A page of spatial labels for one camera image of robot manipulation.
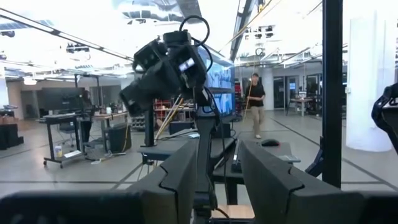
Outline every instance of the black shirt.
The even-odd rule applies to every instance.
[[[250,86],[247,87],[247,89],[246,89],[246,97],[249,96],[249,90],[250,90]],[[251,86],[251,90],[250,90],[250,96],[251,97],[259,97],[259,98],[261,98],[265,94],[266,93],[264,91],[264,88],[259,83],[257,85],[252,85]],[[260,100],[260,101],[249,100],[249,106],[264,106],[264,103],[262,102],[262,100]]]

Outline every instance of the wooden board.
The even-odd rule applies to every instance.
[[[253,209],[249,205],[219,205],[218,208],[227,213],[230,218],[254,218]],[[212,211],[211,217],[225,218],[219,211]]]

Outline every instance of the black pole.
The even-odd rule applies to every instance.
[[[97,79],[97,94],[98,94],[98,104],[99,106],[102,106],[102,92],[100,90],[100,78],[95,77]]]
[[[343,0],[323,0],[322,179],[341,188]]]
[[[149,110],[144,112],[145,116],[145,146],[143,147],[152,147],[155,146],[155,137],[154,137],[154,105],[149,107]]]

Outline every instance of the khaki pants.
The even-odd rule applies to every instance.
[[[253,128],[254,134],[260,134],[260,125],[264,122],[264,108],[262,106],[250,107],[251,114],[253,115]]]

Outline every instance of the camera rig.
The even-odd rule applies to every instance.
[[[203,21],[208,29],[206,37],[196,40],[183,25],[189,19]],[[181,94],[184,99],[193,99],[196,110],[196,124],[200,134],[197,150],[197,187],[193,208],[197,223],[205,223],[211,211],[217,208],[217,200],[209,176],[211,131],[222,123],[214,96],[205,87],[206,74],[213,64],[210,51],[204,45],[210,35],[207,21],[200,16],[187,17],[178,31],[168,32],[150,41],[134,54],[133,69],[142,77],[135,79],[120,92],[120,97],[129,114],[136,116],[151,110],[155,99],[168,100]],[[202,46],[208,53],[210,65],[206,68],[198,54]]]

